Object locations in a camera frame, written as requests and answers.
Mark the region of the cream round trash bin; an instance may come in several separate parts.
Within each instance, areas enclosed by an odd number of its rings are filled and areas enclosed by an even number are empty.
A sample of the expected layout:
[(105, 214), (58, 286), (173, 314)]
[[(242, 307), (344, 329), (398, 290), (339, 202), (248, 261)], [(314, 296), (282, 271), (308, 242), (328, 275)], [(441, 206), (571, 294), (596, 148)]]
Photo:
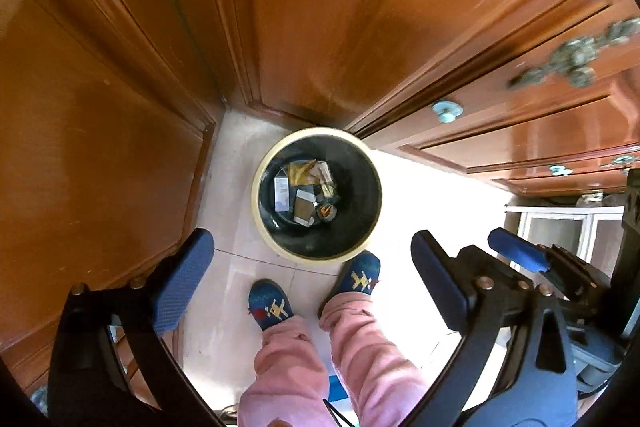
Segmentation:
[(343, 262), (366, 247), (382, 208), (371, 151), (353, 135), (309, 128), (287, 135), (257, 167), (250, 205), (278, 255), (295, 262)]

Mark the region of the white shelf unit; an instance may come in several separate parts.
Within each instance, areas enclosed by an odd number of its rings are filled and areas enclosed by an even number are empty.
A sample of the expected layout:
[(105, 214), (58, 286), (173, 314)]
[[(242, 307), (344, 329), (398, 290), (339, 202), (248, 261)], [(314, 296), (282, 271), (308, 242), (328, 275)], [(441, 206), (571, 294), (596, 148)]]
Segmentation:
[(506, 226), (530, 243), (558, 244), (602, 267), (615, 259), (623, 237), (623, 207), (504, 208)]

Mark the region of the right pink trouser leg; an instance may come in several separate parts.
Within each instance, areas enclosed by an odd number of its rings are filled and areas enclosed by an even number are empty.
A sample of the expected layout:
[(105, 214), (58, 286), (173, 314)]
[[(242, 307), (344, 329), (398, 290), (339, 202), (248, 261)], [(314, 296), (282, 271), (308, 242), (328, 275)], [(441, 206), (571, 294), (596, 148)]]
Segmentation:
[(398, 426), (424, 397), (419, 369), (388, 340), (371, 310), (371, 296), (346, 291), (329, 299), (320, 327), (361, 426)]

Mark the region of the pink trouser leg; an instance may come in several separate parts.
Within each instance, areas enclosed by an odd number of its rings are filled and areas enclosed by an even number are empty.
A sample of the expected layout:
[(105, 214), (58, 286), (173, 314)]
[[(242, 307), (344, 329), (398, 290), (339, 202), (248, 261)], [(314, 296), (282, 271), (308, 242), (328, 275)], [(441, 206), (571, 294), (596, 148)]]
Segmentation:
[(329, 375), (303, 317), (294, 315), (262, 333), (256, 379), (241, 395), (241, 426), (333, 426), (323, 403)]
[(398, 426), (424, 397), (419, 369), (388, 340), (371, 310), (371, 296), (346, 291), (329, 299), (320, 327), (361, 426)]

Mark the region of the wooden drawer front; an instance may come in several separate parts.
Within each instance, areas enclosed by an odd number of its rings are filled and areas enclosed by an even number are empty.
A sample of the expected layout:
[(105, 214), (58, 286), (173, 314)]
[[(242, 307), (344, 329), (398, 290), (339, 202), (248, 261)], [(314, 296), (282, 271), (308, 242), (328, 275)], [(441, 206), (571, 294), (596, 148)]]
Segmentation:
[[(615, 3), (561, 35), (463, 87), (428, 89), (426, 103), (367, 136), (367, 144), (449, 172), (483, 179), (525, 196), (617, 192), (627, 170), (601, 169), (616, 156), (639, 156), (639, 37), (600, 52), (596, 81), (572, 87), (564, 76), (509, 90), (526, 69), (548, 61), (564, 42), (595, 37), (618, 20), (639, 15), (634, 0)], [(441, 124), (432, 106), (460, 104), (463, 115)], [(564, 165), (570, 176), (552, 176)]]

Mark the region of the right blue patterned slipper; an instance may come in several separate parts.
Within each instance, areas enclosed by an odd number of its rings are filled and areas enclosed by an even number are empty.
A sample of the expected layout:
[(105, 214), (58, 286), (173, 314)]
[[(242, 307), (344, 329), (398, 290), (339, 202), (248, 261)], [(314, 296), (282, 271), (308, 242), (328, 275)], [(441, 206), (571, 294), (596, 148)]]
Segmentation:
[(337, 295), (356, 293), (370, 296), (378, 283), (380, 273), (381, 260), (371, 251), (361, 251), (360, 254), (346, 261), (329, 294), (322, 301), (318, 309), (318, 317), (321, 317), (326, 304)]

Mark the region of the blue patterned slipper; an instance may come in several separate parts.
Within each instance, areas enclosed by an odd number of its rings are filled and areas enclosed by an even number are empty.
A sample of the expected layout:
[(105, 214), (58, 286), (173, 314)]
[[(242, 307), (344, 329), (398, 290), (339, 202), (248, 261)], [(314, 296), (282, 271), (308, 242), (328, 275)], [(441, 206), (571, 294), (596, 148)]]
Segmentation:
[(263, 332), (294, 315), (285, 291), (275, 281), (268, 279), (258, 280), (252, 285), (247, 304), (248, 313)]
[(321, 317), (326, 304), (337, 295), (356, 293), (370, 296), (378, 283), (380, 273), (381, 260), (371, 251), (361, 251), (360, 254), (346, 261), (329, 294), (322, 301), (318, 309), (318, 317)]

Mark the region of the left blue patterned slipper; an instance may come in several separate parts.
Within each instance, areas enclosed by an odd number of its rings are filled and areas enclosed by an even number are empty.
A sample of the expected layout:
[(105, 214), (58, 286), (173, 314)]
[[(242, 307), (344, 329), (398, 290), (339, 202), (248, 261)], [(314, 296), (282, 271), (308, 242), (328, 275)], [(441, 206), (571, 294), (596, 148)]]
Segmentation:
[(263, 332), (294, 315), (285, 291), (275, 281), (268, 279), (258, 280), (252, 285), (247, 304), (248, 313)]

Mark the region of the left pink trouser leg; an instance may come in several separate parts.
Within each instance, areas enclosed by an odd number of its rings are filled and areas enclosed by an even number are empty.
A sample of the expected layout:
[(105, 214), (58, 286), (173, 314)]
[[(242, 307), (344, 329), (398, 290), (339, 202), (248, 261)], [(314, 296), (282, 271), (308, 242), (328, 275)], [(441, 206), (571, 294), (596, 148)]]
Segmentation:
[(241, 395), (241, 426), (333, 426), (323, 403), (329, 375), (303, 317), (294, 315), (262, 333), (256, 379)]

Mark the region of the wooden corner cabinet door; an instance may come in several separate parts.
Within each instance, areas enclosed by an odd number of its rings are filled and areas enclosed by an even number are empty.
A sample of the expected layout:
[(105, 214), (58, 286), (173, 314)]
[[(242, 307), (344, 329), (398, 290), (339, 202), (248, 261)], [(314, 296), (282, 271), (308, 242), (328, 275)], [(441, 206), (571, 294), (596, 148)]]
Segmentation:
[(231, 72), (214, 0), (1, 0), (1, 346), (181, 239)]

